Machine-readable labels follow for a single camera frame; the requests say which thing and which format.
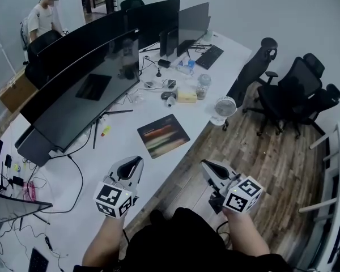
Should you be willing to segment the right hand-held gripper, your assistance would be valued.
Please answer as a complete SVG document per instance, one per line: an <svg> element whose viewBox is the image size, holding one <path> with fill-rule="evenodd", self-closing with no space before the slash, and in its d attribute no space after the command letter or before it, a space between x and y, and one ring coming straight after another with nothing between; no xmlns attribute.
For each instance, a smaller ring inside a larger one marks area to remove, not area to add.
<svg viewBox="0 0 340 272"><path fill-rule="evenodd" d="M201 160L201 171L207 183L216 190L209 199L216 214L223 208L239 214L246 213L256 204L263 191L263 187L250 176L231 180L237 173L217 160Z"/></svg>

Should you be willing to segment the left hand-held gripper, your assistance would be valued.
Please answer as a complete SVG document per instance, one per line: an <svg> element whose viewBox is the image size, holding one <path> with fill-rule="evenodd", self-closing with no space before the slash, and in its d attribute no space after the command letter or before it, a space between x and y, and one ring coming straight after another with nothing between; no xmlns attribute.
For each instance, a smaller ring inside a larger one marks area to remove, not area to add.
<svg viewBox="0 0 340 272"><path fill-rule="evenodd" d="M138 199L137 185L143 168L144 160L140 156L115 162L93 196L98 211L105 216L122 218Z"/></svg>

